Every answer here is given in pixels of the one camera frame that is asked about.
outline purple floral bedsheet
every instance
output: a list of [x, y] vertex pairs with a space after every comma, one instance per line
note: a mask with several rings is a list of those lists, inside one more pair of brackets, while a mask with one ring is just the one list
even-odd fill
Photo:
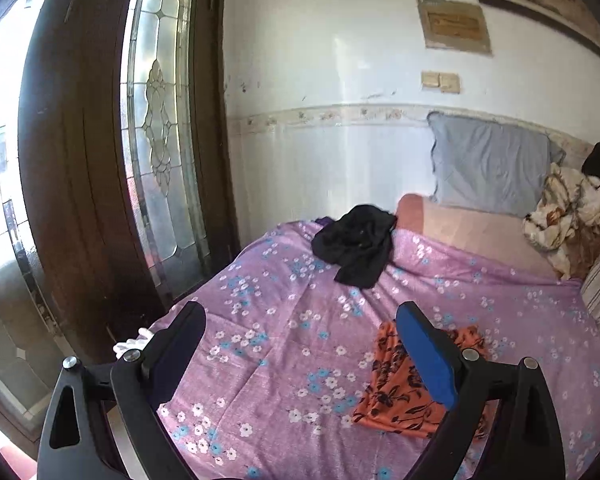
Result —
[[[600, 450], [600, 338], [580, 282], [555, 282], [394, 231], [394, 259], [360, 291], [314, 258], [312, 222], [281, 225], [181, 301], [207, 311], [205, 336], [158, 410], [200, 478], [400, 480], [427, 441], [352, 424], [382, 321], [416, 301], [439, 328], [477, 324], [492, 360], [535, 357], [555, 403], [568, 478]], [[458, 478], [471, 476], [471, 448]]]

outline dark wooden door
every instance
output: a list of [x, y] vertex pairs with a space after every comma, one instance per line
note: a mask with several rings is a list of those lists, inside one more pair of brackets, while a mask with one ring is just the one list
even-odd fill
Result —
[[[147, 54], [129, 61], [132, 0], [45, 0], [27, 54], [18, 111], [24, 200], [56, 318], [87, 361], [111, 361], [116, 340], [134, 336], [187, 286], [201, 283], [190, 278], [187, 254], [198, 258], [203, 280], [227, 264], [237, 247], [219, 91], [221, 0], [190, 0], [186, 15], [175, 17], [167, 5], [174, 0], [164, 1], [156, 7], [152, 0], [151, 7], [146, 0], [149, 7], [138, 22], [157, 20], [158, 30], [161, 20], [164, 30], [177, 22], [176, 32], [184, 31], [176, 44], [184, 46], [180, 82], [171, 81], [178, 67], [173, 69], [169, 56], [158, 62], [156, 55], [160, 66], [153, 71], [141, 62]], [[138, 35], [145, 38], [150, 29], [135, 30], [135, 47], [140, 49]], [[149, 74], [129, 86], [128, 71], [121, 72], [125, 63]], [[176, 90], [181, 92], [173, 115]], [[136, 109], [131, 122], [127, 105], [142, 102], [143, 95], [148, 109]], [[129, 145], [131, 129], [138, 136], [135, 147]], [[176, 200], [178, 182], [184, 183], [186, 204]], [[162, 195], [151, 194], [156, 189]], [[159, 210], [153, 199], [162, 208], [168, 204], [172, 222], [188, 219], [195, 254], [188, 233], [175, 233], [172, 226], [174, 234], [164, 234], [168, 222], [152, 218]], [[173, 271], [171, 279], [174, 266], [181, 272]]]

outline metal screw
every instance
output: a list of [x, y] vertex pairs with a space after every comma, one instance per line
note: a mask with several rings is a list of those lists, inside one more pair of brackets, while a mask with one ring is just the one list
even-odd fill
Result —
[[467, 361], [477, 361], [480, 357], [477, 351], [473, 348], [465, 348], [462, 350], [462, 357], [464, 357]]
[[78, 365], [79, 363], [80, 363], [80, 360], [74, 355], [65, 357], [64, 360], [62, 361], [62, 368], [64, 368], [65, 370], [70, 370], [71, 368], [73, 368], [75, 365]]
[[535, 370], [536, 368], [538, 368], [538, 361], [536, 361], [535, 359], [533, 359], [532, 357], [525, 357], [525, 360], [522, 361], [525, 366], [527, 368], [529, 368], [530, 370]]
[[137, 348], [132, 348], [131, 350], [127, 350], [125, 353], [123, 353], [122, 358], [127, 363], [138, 361], [138, 359], [140, 358], [140, 351]]

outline orange fabric with black floral print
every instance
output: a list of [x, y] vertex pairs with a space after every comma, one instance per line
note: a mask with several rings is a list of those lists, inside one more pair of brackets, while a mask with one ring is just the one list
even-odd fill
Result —
[[[486, 357], [484, 339], [475, 326], [445, 330], [460, 349], [474, 348]], [[430, 438], [446, 409], [434, 402], [404, 349], [395, 321], [384, 322], [376, 337], [371, 384], [353, 412], [353, 421], [375, 430]], [[475, 438], [489, 433], [488, 408], [480, 418]]]

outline door glass panel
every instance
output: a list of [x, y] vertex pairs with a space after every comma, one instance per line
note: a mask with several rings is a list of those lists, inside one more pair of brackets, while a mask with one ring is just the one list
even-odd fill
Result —
[[142, 250], [162, 300], [194, 289], [208, 256], [189, 110], [195, 0], [131, 0], [120, 79], [126, 181]]
[[0, 20], [0, 410], [31, 440], [72, 354], [49, 309], [18, 165], [20, 81], [43, 1], [18, 0]]

